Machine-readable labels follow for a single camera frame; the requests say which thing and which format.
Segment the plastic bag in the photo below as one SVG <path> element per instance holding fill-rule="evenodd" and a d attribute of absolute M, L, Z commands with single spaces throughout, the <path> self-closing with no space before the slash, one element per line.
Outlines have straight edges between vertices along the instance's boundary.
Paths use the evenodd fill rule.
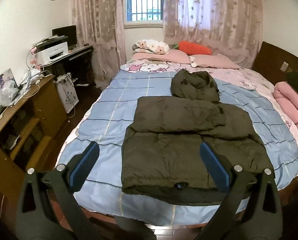
<path fill-rule="evenodd" d="M 2 106 L 9 106 L 12 100 L 18 93 L 18 89 L 15 88 L 15 82 L 13 80 L 7 80 L 3 87 L 0 89 L 0 103 Z"/>

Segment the wooden headboard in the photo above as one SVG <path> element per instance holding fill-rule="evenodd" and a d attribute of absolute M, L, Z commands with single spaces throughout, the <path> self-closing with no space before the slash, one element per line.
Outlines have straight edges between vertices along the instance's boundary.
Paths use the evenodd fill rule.
<path fill-rule="evenodd" d="M 252 70 L 275 85 L 287 80 L 287 72 L 298 72 L 298 57 L 263 41 Z"/>

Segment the blue gripper pad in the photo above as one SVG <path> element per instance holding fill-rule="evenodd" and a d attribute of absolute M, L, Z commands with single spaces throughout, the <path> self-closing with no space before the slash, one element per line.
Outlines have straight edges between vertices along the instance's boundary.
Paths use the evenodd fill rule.
<path fill-rule="evenodd" d="M 200 145 L 200 158 L 221 192 L 230 191 L 230 176 L 207 143 Z"/>
<path fill-rule="evenodd" d="M 75 155 L 67 164 L 67 182 L 71 192 L 80 191 L 89 173 L 99 158 L 100 149 L 96 142 L 91 142 L 83 153 Z"/>

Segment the computer monitor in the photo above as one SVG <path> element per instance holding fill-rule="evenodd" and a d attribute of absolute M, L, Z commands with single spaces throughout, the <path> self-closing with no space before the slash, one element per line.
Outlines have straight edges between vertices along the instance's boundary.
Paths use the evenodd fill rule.
<path fill-rule="evenodd" d="M 52 35 L 68 36 L 66 39 L 68 43 L 68 49 L 73 49 L 77 46 L 77 28 L 76 25 L 61 27 L 52 30 Z"/>

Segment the computer desk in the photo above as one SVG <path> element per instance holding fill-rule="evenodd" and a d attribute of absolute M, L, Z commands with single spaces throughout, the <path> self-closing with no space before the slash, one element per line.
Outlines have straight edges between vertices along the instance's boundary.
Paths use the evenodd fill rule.
<path fill-rule="evenodd" d="M 45 75 L 49 72 L 53 75 L 61 76 L 65 73 L 71 73 L 72 78 L 77 78 L 77 83 L 91 84 L 94 82 L 92 70 L 92 52 L 93 46 L 77 47 L 69 52 L 69 54 L 52 61 L 44 66 L 41 66 Z"/>

